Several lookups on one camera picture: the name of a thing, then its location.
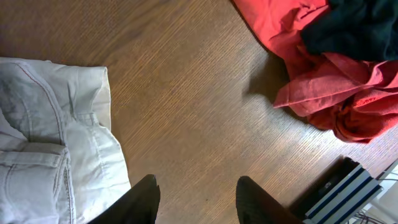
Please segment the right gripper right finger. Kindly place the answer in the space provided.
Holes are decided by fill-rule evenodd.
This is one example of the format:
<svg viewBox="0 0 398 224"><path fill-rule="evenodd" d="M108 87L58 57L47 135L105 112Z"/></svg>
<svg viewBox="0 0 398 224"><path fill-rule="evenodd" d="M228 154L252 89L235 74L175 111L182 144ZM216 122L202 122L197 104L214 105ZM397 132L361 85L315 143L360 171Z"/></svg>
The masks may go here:
<svg viewBox="0 0 398 224"><path fill-rule="evenodd" d="M236 210L240 224L303 224L248 176L238 179Z"/></svg>

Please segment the beige cargo shorts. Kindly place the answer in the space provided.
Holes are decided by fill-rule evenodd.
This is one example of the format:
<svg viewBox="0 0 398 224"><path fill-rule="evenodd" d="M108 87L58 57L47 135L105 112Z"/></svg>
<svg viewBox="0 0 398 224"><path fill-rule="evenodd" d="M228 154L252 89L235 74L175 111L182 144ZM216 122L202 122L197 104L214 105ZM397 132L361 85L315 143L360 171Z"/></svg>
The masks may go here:
<svg viewBox="0 0 398 224"><path fill-rule="evenodd" d="M1 59L1 222L88 223L130 188L106 67Z"/></svg>

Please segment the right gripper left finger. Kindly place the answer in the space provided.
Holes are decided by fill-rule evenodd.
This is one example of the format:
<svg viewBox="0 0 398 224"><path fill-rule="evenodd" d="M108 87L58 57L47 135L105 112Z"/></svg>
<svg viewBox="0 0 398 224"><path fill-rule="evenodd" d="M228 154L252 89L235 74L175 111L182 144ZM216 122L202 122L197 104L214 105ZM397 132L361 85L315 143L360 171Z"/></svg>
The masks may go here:
<svg viewBox="0 0 398 224"><path fill-rule="evenodd" d="M148 174L89 224L154 224L160 203L160 187Z"/></svg>

